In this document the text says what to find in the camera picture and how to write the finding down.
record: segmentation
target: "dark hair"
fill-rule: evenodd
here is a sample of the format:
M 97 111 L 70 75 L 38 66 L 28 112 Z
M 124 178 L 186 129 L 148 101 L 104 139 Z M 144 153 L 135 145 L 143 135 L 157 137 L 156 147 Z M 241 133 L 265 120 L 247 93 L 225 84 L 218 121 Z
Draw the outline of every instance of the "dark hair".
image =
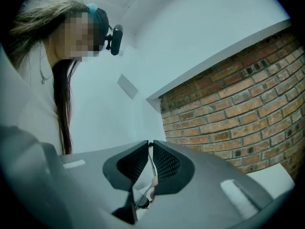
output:
M 20 12 L 13 21 L 12 29 L 3 47 L 15 68 L 19 68 L 32 46 L 48 36 L 64 20 L 76 12 L 88 12 L 88 7 L 74 0 L 61 0 L 48 6 Z M 61 148 L 63 154 L 71 154 L 70 80 L 79 64 L 78 60 L 61 60 L 53 67 L 54 100 L 57 106 Z

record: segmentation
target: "black mesh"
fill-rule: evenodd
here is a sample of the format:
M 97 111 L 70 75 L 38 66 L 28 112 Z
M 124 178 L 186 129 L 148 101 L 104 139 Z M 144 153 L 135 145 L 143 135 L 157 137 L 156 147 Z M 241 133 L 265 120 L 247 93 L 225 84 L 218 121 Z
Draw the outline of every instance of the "black mesh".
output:
M 143 146 L 120 159 L 117 163 L 117 168 L 131 181 L 136 182 L 147 162 L 148 146 Z
M 153 147 L 153 162 L 157 168 L 159 182 L 174 176 L 180 167 L 180 162 L 175 156 L 157 145 Z

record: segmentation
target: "white shirt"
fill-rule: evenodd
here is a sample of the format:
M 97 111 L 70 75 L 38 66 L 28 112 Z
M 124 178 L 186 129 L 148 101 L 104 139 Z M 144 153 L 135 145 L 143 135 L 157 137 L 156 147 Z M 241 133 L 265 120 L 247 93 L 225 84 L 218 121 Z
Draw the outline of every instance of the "white shirt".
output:
M 40 69 L 46 78 L 50 76 L 45 84 Z M 42 42 L 32 47 L 18 71 L 0 46 L 0 124 L 28 131 L 40 142 L 53 144 L 62 155 L 53 83 Z

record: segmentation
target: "red brick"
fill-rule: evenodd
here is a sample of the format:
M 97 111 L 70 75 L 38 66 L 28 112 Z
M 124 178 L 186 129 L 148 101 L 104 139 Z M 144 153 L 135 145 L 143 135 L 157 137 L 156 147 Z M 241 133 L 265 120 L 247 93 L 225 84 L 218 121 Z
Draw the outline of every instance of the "red brick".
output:
M 254 122 L 250 125 L 243 126 L 241 128 L 237 128 L 231 131 L 231 138 L 237 138 L 245 135 L 249 135 L 251 133 L 260 131 L 267 127 L 267 120 L 263 119 L 257 122 Z
M 277 155 L 277 156 L 274 156 L 274 157 L 272 157 L 272 158 L 270 159 L 270 161 L 269 161 L 269 162 L 270 162 L 270 165 L 273 166 L 273 165 L 275 165 L 275 164 L 281 162 L 284 158 L 285 158 L 285 157 L 284 157 L 284 154 L 283 154 L 283 153 L 281 153 L 281 154 L 279 154 L 279 155 Z
M 291 156 L 291 163 L 298 163 L 304 161 L 304 155 L 304 147 L 302 147 Z
M 163 128 L 164 128 L 164 131 L 166 131 L 166 132 L 168 132 L 168 131 L 173 131 L 173 130 L 174 130 L 173 124 L 164 125 Z
M 239 118 L 240 118 L 240 124 L 246 125 L 253 121 L 257 121 L 257 114 L 255 111 L 253 111 L 253 112 L 247 113 L 245 115 L 242 115 Z
M 228 58 L 228 59 L 222 60 L 220 63 L 215 65 L 215 68 L 218 71 L 222 71 L 223 69 L 228 68 L 232 64 L 233 64 L 233 61 L 230 58 Z
M 176 101 L 176 106 L 180 107 L 182 105 L 188 104 L 190 102 L 189 96 L 180 98 L 179 100 Z
M 299 70 L 295 73 L 295 76 L 297 78 L 298 81 L 302 80 L 304 78 L 304 74 L 302 72 L 302 70 Z
M 178 100 L 178 99 L 180 99 L 182 97 L 185 97 L 186 95 L 191 94 L 193 92 L 194 92 L 194 87 L 193 86 L 185 86 L 183 84 L 183 88 L 178 93 L 176 93 L 173 96 L 169 97 L 168 101 L 169 102 L 173 102 L 173 101 Z
M 276 45 L 277 48 L 282 48 L 282 47 L 285 46 L 285 44 L 284 44 L 282 41 L 277 41 L 277 42 L 275 43 L 275 45 Z
M 282 167 L 284 167 L 287 172 L 290 167 L 290 162 L 291 160 L 289 158 L 281 162 Z
M 229 76 L 229 77 L 227 77 L 227 78 L 225 78 L 225 83 L 227 84 L 227 85 L 231 85 L 231 84 L 233 84 L 233 83 L 235 83 L 235 82 L 237 82 L 237 81 L 240 81 L 242 78 L 241 78 L 241 76 L 240 76 L 240 74 L 239 73 L 235 73 L 235 74 L 233 74 L 233 75 L 231 75 L 231 76 Z
M 286 93 L 286 97 L 288 101 L 290 102 L 291 100 L 295 99 L 298 96 L 298 93 L 295 88 L 291 89 Z
M 226 109 L 225 114 L 227 117 L 233 117 L 236 115 L 240 115 L 242 113 L 248 112 L 251 109 L 258 108 L 262 105 L 262 101 L 260 98 L 253 98 L 244 102 L 242 104 L 238 104 L 232 108 Z
M 302 113 L 301 113 L 301 109 L 299 109 L 298 111 L 295 111 L 292 115 L 291 115 L 291 119 L 292 119 L 292 123 L 297 122 L 299 119 L 302 118 Z
M 280 67 L 277 66 L 277 64 L 273 64 L 273 65 L 270 65 L 268 68 L 267 68 L 267 71 L 270 75 L 273 75 L 277 72 L 279 72 L 281 70 Z
M 285 68 L 286 66 L 288 66 L 289 63 L 287 62 L 286 59 L 281 59 L 280 61 L 278 61 L 278 62 L 276 63 L 276 65 L 277 65 L 277 67 L 278 67 L 279 69 L 283 69 L 283 68 Z
M 232 158 L 232 159 L 228 159 L 227 161 L 234 166 L 241 166 L 243 163 L 243 159 L 241 158 Z
M 253 143 L 257 143 L 259 141 L 261 141 L 261 134 L 260 133 L 255 133 L 253 135 L 249 135 L 249 136 L 244 137 L 244 146 L 250 145 L 250 144 L 253 144 Z
M 296 124 L 294 124 L 291 128 L 287 129 L 286 132 L 286 138 L 291 137 L 295 133 L 297 133 L 300 129 L 302 129 L 305 126 L 305 118 L 302 118 L 300 121 L 298 121 Z
M 299 131 L 297 134 L 293 136 L 293 143 L 296 144 L 297 142 L 301 141 L 303 136 L 304 136 L 303 130 Z
M 217 121 L 221 121 L 221 120 L 224 120 L 224 119 L 225 119 L 224 111 L 220 111 L 220 112 L 217 112 L 215 114 L 209 114 L 207 116 L 208 122 L 217 122 Z
M 292 156 L 293 154 L 295 154 L 297 151 L 299 151 L 304 144 L 302 144 L 302 142 L 299 142 L 298 144 L 292 146 L 290 149 L 286 150 L 285 152 L 285 158 L 288 158 L 290 156 Z
M 276 94 L 276 91 L 274 89 L 271 89 L 271 90 L 263 93 L 261 95 L 261 97 L 262 97 L 263 103 L 265 104 L 265 103 L 275 99 L 277 97 L 277 94 Z
M 226 76 L 231 75 L 232 73 L 240 70 L 243 68 L 243 65 L 240 62 L 236 62 L 233 65 L 223 69 L 222 71 L 219 71 L 211 76 L 211 79 L 216 82 L 222 78 L 225 78 Z
M 293 50 L 297 49 L 300 46 L 300 42 L 295 40 L 293 42 L 291 42 L 290 44 L 288 44 L 287 46 L 285 46 L 285 48 L 287 49 L 287 51 L 289 53 L 291 53 Z
M 195 113 L 196 116 L 202 116 L 202 115 L 207 115 L 214 112 L 214 108 L 212 106 L 204 106 L 200 109 L 196 109 Z
M 304 53 L 304 50 L 302 47 L 299 47 L 297 50 L 293 51 L 292 54 L 293 56 L 297 59 Z
M 291 53 L 290 55 L 288 55 L 286 57 L 286 60 L 289 64 L 293 63 L 295 61 L 295 57 L 293 56 L 293 54 Z
M 259 73 L 256 73 L 252 76 L 253 80 L 255 81 L 255 83 L 261 82 L 264 79 L 268 78 L 268 75 L 266 73 L 266 71 L 260 71 Z
M 288 91 L 290 88 L 294 87 L 297 83 L 298 83 L 297 78 L 295 76 L 292 76 L 287 80 L 283 81 L 282 83 L 278 84 L 275 90 L 277 94 L 281 95 L 286 91 Z
M 244 57 L 244 58 L 242 59 L 242 62 L 243 62 L 243 65 L 244 65 L 244 66 L 248 66 L 248 65 L 250 65 L 250 64 L 253 64 L 255 61 L 256 61 L 256 58 L 254 57 L 253 54 L 252 54 L 252 55 L 249 55 L 249 56 L 247 56 L 247 57 Z
M 303 102 L 304 102 L 304 100 L 302 97 L 291 102 L 288 106 L 283 108 L 283 116 L 286 117 L 286 116 L 290 115 L 292 112 L 297 110 L 303 104 Z
M 173 144 L 178 143 L 177 138 L 169 138 L 169 139 L 167 138 L 166 141 L 169 142 L 169 143 L 173 143 Z
M 163 119 L 163 125 L 180 121 L 179 116 L 171 116 Z
M 235 94 L 233 96 L 233 101 L 234 101 L 234 104 L 239 104 L 250 98 L 251 98 L 251 94 L 250 94 L 249 90 L 245 90 L 245 91 Z
M 256 164 L 256 170 L 265 169 L 268 167 L 268 160 L 264 160 Z
M 295 38 L 295 36 L 291 32 L 286 31 L 285 33 L 283 33 L 282 41 L 285 44 L 288 44 L 288 43 L 292 42 L 294 40 L 294 38 Z
M 253 145 L 253 153 L 259 153 L 261 151 L 264 151 L 264 150 L 268 149 L 269 147 L 270 147 L 269 140 L 262 141 L 258 144 Z
M 260 154 L 252 155 L 244 158 L 244 165 L 255 164 L 260 161 Z
M 281 122 L 278 122 L 277 124 L 263 130 L 262 131 L 263 139 L 273 136 L 281 131 L 284 131 L 289 126 L 291 126 L 290 118 L 284 119 Z
M 274 63 L 279 60 L 279 57 L 277 56 L 276 53 L 273 53 L 273 54 L 267 56 L 267 60 L 269 63 Z
M 271 145 L 277 145 L 285 140 L 285 132 L 280 133 L 279 135 L 273 136 L 271 138 Z
M 253 151 L 253 148 L 239 148 L 233 150 L 233 158 L 246 156 L 248 155 L 248 150 Z
M 201 79 L 201 80 L 197 81 L 197 83 L 195 84 L 195 89 L 199 90 L 199 89 L 205 88 L 206 86 L 211 84 L 211 82 L 212 81 L 209 77 Z
M 183 131 L 183 136 L 194 136 L 194 135 L 199 135 L 199 129 L 194 128 L 194 129 L 187 129 Z
M 295 86 L 297 92 L 299 94 L 301 94 L 304 90 L 305 90 L 305 81 L 301 81 L 299 82 L 296 86 Z
M 177 115 L 177 114 L 181 114 L 181 113 L 184 113 L 184 112 L 187 112 L 187 111 L 190 111 L 190 110 L 193 110 L 195 108 L 198 108 L 200 107 L 200 103 L 198 101 L 196 102 L 193 102 L 193 103 L 190 103 L 190 104 L 187 104 L 185 106 L 182 106 L 180 108 L 177 108 L 175 110 L 173 110 L 173 115 Z
M 247 55 L 249 55 L 249 54 L 252 54 L 252 53 L 254 53 L 254 52 L 256 52 L 256 51 L 257 51 L 257 49 L 252 45 L 252 46 L 250 46 L 250 47 L 247 47 L 247 48 L 241 50 L 241 51 L 238 53 L 238 56 L 239 56 L 240 58 L 243 58 L 243 57 L 245 57 L 245 56 L 247 56 Z
M 206 124 L 206 120 L 203 118 L 198 118 L 194 120 L 180 122 L 174 125 L 175 130 L 190 128 L 194 126 L 204 125 Z
M 203 144 L 208 143 L 208 136 L 196 136 L 196 137 L 188 137 L 188 138 L 179 138 L 178 144 Z
M 249 86 L 252 86 L 254 84 L 253 80 L 251 78 L 247 78 L 239 83 L 234 84 L 233 86 L 227 87 L 221 91 L 219 91 L 219 96 L 221 98 L 228 97 L 230 95 L 233 95 L 237 92 L 240 92 Z
M 302 67 L 302 62 L 300 59 L 294 61 L 291 65 L 289 65 L 287 67 L 287 70 L 289 72 L 289 74 L 293 74 L 294 72 L 296 72 L 298 69 L 300 69 Z
M 287 103 L 287 99 L 285 96 L 279 97 L 272 102 L 265 104 L 263 107 L 258 109 L 258 114 L 260 117 L 264 117 L 275 110 L 283 107 Z
M 263 159 L 273 157 L 273 156 L 287 150 L 288 148 L 291 147 L 291 145 L 292 145 L 291 140 L 287 140 L 277 146 L 271 147 L 268 150 L 263 152 Z
M 255 96 L 263 93 L 264 91 L 267 91 L 268 89 L 274 87 L 277 84 L 278 84 L 278 80 L 275 77 L 270 78 L 270 79 L 264 81 L 263 83 L 251 88 L 250 89 L 251 95 L 253 97 L 255 97 Z
M 266 47 L 268 45 L 269 45 L 269 41 L 267 39 L 264 39 L 264 40 L 262 40 L 260 42 L 257 42 L 255 44 L 255 47 L 258 48 L 258 49 L 262 49 L 262 48 L 264 48 L 264 47 Z
M 201 151 L 201 146 L 200 145 L 193 145 L 193 146 L 187 146 L 190 149 Z
M 168 94 L 170 94 L 170 95 L 178 94 L 178 93 L 180 93 L 181 91 L 185 90 L 188 87 L 192 88 L 193 86 L 191 86 L 191 85 L 187 84 L 186 82 L 184 82 L 184 83 L 180 84 L 179 86 L 176 86 L 175 88 L 173 88 L 168 93 L 166 93 L 166 96 L 168 96 Z
M 224 87 L 224 82 L 223 81 L 218 81 L 216 83 L 213 83 L 203 89 L 200 89 L 199 91 L 190 94 L 190 99 L 191 101 L 196 100 L 198 98 L 202 98 L 204 96 L 207 96 L 209 94 L 215 93 L 219 91 L 220 89 L 223 89 Z
M 212 143 L 208 145 L 203 145 L 203 150 L 204 152 L 217 152 L 217 151 L 231 150 L 241 146 L 242 143 L 240 140 L 234 140 L 223 143 Z
M 276 50 L 277 50 L 277 48 L 274 45 L 269 45 L 269 46 L 261 49 L 260 51 L 258 51 L 255 54 L 255 56 L 257 57 L 257 59 L 262 59 L 262 58 L 266 57 L 267 55 L 272 54 Z
M 218 102 L 212 104 L 212 107 L 215 111 L 217 111 L 217 110 L 231 107 L 232 105 L 233 105 L 232 100 L 230 98 L 227 98 L 225 100 L 218 101 Z
M 223 158 L 223 159 L 232 158 L 232 152 L 231 151 L 214 152 L 214 155 L 216 155 L 220 158 Z
M 237 167 L 241 172 L 243 173 L 248 173 L 248 172 L 253 172 L 256 170 L 256 165 L 249 165 L 249 166 L 241 166 Z
M 289 53 L 290 53 L 289 50 L 287 50 L 287 49 L 284 47 L 284 48 L 282 48 L 281 50 L 279 50 L 279 51 L 277 52 L 277 55 L 279 56 L 279 58 L 284 58 L 284 57 L 286 57 Z
M 172 138 L 172 137 L 180 137 L 182 136 L 181 131 L 172 131 L 172 132 L 165 132 L 166 138 Z
M 161 114 L 162 118 L 167 118 L 167 117 L 170 117 L 171 116 L 171 112 L 170 111 L 166 111 L 164 113 Z
M 221 142 L 230 139 L 229 132 L 221 132 L 212 136 L 213 142 Z
M 201 126 L 200 131 L 202 134 L 207 134 L 227 130 L 238 125 L 238 120 L 235 118 Z
M 209 95 L 207 97 L 204 97 L 203 99 L 200 100 L 202 106 L 206 105 L 206 104 L 210 104 L 213 102 L 216 102 L 219 100 L 218 94 L 212 94 Z
M 189 120 L 189 119 L 195 118 L 195 113 L 194 113 L 194 111 L 192 111 L 192 112 L 180 114 L 179 117 L 180 117 L 180 120 Z
M 271 114 L 268 116 L 268 124 L 269 125 L 273 125 L 279 121 L 281 121 L 283 119 L 283 116 L 282 116 L 282 112 L 281 110 L 275 112 L 274 114 Z

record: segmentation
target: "necklace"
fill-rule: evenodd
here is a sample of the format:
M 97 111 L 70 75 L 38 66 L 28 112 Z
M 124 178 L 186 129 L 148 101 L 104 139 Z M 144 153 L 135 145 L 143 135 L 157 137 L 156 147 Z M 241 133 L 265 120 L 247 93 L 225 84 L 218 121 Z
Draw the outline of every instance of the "necklace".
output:
M 41 83 L 44 84 L 48 79 L 50 79 L 51 76 L 53 76 L 53 74 L 50 75 L 48 78 L 46 78 L 46 77 L 43 75 L 42 70 L 41 70 L 41 50 L 40 50 L 39 66 L 40 66 L 40 75 L 41 75 L 41 77 L 42 77 Z

